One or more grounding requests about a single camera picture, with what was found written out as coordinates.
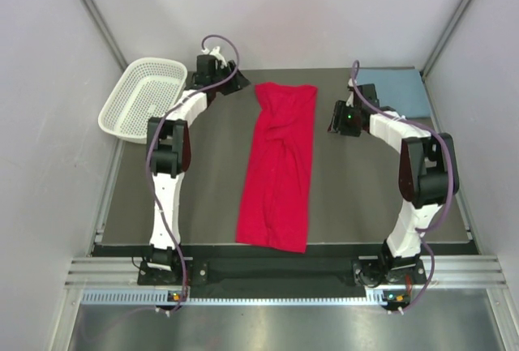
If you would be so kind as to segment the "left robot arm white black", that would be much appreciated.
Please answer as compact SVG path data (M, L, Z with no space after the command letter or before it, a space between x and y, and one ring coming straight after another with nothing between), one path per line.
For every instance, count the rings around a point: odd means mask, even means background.
M214 101L250 84L234 60L201 54L196 71L173 105L162 116L148 119L146 175L153 199L150 249L142 254L140 275L149 282L183 285L187 264L181 252L178 226L182 181L191 163L190 127Z

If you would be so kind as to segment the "red t shirt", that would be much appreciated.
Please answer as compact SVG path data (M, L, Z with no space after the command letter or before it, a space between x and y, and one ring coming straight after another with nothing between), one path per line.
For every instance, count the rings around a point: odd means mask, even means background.
M260 106L238 213L238 243L302 254L318 88L261 83Z

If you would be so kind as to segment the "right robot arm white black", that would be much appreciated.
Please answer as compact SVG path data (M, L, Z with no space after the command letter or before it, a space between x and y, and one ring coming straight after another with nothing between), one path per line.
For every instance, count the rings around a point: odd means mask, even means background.
M384 141L400 157L398 188L401 210L379 254L380 276L398 282L416 265L421 238L438 212L445 218L459 189L453 137L412 122L380 106L373 84L349 83L350 95L334 105L328 132L359 137L363 132Z

